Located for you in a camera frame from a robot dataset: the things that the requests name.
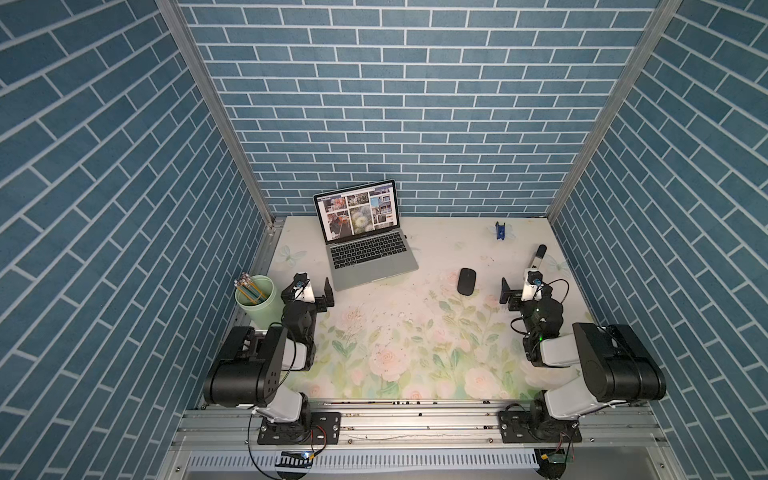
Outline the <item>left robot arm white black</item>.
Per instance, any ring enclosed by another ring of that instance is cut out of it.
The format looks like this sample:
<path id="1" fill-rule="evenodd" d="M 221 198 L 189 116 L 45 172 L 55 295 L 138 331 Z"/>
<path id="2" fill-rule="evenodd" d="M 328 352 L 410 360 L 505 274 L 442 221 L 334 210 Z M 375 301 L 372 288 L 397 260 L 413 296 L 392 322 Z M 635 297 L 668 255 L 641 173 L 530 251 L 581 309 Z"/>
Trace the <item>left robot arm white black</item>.
<path id="1" fill-rule="evenodd" d="M 248 274 L 235 287 L 235 299 L 252 324 L 230 330 L 204 381 L 204 400 L 249 407 L 268 427 L 304 432 L 310 428 L 308 397 L 286 382 L 291 372 L 313 366 L 317 316 L 335 305 L 332 286 L 325 281 L 317 295 L 308 275 L 297 273 L 282 290 L 266 276 Z"/>

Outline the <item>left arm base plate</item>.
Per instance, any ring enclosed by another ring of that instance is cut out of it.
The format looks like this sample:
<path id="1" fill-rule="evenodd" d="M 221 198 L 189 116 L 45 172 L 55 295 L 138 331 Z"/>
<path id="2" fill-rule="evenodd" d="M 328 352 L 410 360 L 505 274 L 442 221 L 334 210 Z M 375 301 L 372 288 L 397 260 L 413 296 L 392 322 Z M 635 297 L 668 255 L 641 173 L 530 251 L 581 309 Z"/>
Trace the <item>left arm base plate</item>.
<path id="1" fill-rule="evenodd" d="M 259 427 L 257 444 L 292 445 L 337 445 L 341 414 L 338 412 L 315 412 L 309 417 L 301 416 L 295 422 L 276 423 L 266 419 Z"/>

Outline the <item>black wireless mouse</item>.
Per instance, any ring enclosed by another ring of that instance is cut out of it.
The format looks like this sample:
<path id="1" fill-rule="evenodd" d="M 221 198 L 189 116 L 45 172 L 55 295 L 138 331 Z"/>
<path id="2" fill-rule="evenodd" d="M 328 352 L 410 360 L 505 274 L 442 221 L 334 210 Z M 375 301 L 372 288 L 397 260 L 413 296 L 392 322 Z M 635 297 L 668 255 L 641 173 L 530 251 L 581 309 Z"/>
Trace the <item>black wireless mouse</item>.
<path id="1" fill-rule="evenodd" d="M 461 268 L 458 274 L 456 290 L 460 295 L 472 296 L 475 291 L 477 273 L 470 268 Z"/>

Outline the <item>silver laptop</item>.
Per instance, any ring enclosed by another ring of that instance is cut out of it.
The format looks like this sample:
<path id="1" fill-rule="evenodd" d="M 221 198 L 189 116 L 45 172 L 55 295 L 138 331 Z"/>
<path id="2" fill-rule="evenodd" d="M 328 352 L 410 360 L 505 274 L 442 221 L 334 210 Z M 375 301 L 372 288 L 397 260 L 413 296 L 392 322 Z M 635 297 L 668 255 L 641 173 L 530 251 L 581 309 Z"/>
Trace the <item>silver laptop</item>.
<path id="1" fill-rule="evenodd" d="M 418 263 L 402 230 L 393 180 L 317 194 L 333 285 L 348 290 L 414 272 Z"/>

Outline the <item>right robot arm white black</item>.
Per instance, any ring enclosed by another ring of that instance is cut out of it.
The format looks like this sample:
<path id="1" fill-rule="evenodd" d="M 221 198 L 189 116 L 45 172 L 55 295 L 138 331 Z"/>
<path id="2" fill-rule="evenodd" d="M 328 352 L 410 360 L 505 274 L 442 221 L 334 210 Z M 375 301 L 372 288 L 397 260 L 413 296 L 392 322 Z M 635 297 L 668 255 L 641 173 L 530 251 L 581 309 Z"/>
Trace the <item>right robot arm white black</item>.
<path id="1" fill-rule="evenodd" d="M 527 269 L 517 290 L 502 280 L 499 303 L 519 314 L 513 321 L 524 326 L 522 346 L 532 366 L 578 371 L 566 384 L 539 391 L 527 407 L 499 412 L 503 442 L 578 443 L 583 417 L 666 395 L 665 376 L 632 327 L 575 322 L 562 333 L 564 305 L 540 270 Z"/>

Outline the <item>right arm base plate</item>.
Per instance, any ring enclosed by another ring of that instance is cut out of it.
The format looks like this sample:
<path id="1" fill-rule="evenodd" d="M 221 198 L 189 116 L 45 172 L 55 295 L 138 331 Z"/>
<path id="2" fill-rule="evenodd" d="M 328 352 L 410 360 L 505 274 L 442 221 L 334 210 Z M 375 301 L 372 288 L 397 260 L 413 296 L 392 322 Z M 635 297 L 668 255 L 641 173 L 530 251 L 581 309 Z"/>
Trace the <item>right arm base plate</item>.
<path id="1" fill-rule="evenodd" d="M 575 421 L 556 420 L 547 416 L 537 419 L 530 412 L 508 410 L 498 413 L 498 422 L 505 444 L 568 444 L 583 441 Z"/>

